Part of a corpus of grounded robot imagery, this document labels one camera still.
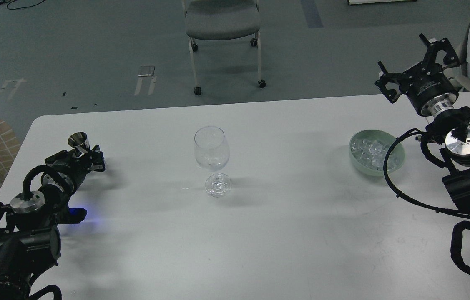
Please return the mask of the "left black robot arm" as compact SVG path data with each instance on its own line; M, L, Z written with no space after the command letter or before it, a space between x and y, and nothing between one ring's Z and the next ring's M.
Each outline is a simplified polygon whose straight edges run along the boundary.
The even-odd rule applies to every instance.
M23 190L10 203L0 202L0 300L38 300L52 294L63 298L57 285L32 293L33 283L57 266L61 256L59 224L79 224L87 215L69 207L71 196L91 171L105 171L99 145L85 142L63 150L31 169Z

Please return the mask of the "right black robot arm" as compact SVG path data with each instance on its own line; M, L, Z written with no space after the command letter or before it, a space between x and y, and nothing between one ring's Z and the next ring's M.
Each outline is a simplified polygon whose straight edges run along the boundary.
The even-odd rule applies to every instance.
M458 91L443 73L447 68L460 66L460 59L448 39L428 40L423 34L419 37L427 47L424 58L401 73L388 72L383 63L378 62L382 74L375 85L390 103L405 95L416 114L431 116L433 121L424 131L413 128L395 139L385 155L383 174L398 198L437 213L463 218L453 228L450 256L461 271L470 275L470 266L462 256L463 232L470 231L470 108L454 108ZM449 175L443 177L442 182L455 209L422 203L391 182L387 171L389 157L397 145L414 135L420 138L424 157L437 167L448 169Z

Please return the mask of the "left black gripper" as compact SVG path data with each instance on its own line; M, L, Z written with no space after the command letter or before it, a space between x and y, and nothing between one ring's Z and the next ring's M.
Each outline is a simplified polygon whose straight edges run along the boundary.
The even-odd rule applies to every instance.
M88 156L75 156L75 150L62 150L45 159L46 166L52 168L66 183L58 183L49 173L43 172L41 191L56 190L66 196L73 195L84 182L90 171L105 172L106 163L100 145L95 145Z

